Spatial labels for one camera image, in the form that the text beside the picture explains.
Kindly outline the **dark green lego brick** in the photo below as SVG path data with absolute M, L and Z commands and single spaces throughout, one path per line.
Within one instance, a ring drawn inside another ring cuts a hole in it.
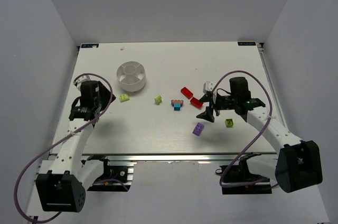
M 225 120 L 225 125 L 227 128 L 232 128 L 234 126 L 233 119 L 229 118 Z

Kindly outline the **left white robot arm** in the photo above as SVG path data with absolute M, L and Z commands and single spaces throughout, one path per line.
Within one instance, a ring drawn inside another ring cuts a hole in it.
M 97 116 L 114 97 L 100 82 L 80 84 L 81 95 L 71 105 L 68 135 L 55 160 L 35 181 L 42 209 L 47 212 L 80 212 L 86 191 L 104 173 L 102 161 L 81 161 L 82 153 L 97 122 Z

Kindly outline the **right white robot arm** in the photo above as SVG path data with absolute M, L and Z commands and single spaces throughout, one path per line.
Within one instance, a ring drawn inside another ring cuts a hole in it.
M 252 98 L 248 81 L 244 77 L 229 80 L 230 93 L 218 94 L 215 84 L 207 81 L 203 86 L 200 102 L 208 102 L 199 119 L 214 122 L 222 110 L 234 110 L 246 123 L 263 136 L 275 150 L 277 157 L 259 153 L 241 153 L 221 173 L 223 188 L 252 187 L 258 182 L 276 181 L 277 185 L 291 193 L 323 181 L 319 146 L 314 141 L 305 141 L 290 132 L 274 119 L 268 108 L 258 98 Z

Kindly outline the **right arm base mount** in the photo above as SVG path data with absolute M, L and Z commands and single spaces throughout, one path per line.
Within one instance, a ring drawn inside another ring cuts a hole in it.
M 224 184 L 235 184 L 245 182 L 256 182 L 263 179 L 262 176 L 249 172 L 247 160 L 252 157 L 261 156 L 258 153 L 250 153 L 239 158 L 239 162 L 234 164 L 226 173 L 222 180 Z M 233 188 L 222 188 L 223 195 L 249 195 L 249 194 L 272 194 L 270 179 L 265 178 L 263 183 L 245 185 Z

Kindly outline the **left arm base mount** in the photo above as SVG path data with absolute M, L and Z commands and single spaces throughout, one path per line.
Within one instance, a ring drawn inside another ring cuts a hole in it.
M 134 165 L 120 161 L 110 160 L 107 155 L 91 155 L 81 160 L 82 167 L 89 164 L 90 161 L 100 161 L 103 163 L 104 172 L 101 176 L 95 179 L 95 184 L 89 187 L 88 191 L 93 192 L 126 192 L 124 187 L 119 182 L 108 181 L 98 183 L 102 180 L 115 179 L 125 185 L 127 189 L 130 188 L 132 182 L 132 175 L 134 172 Z

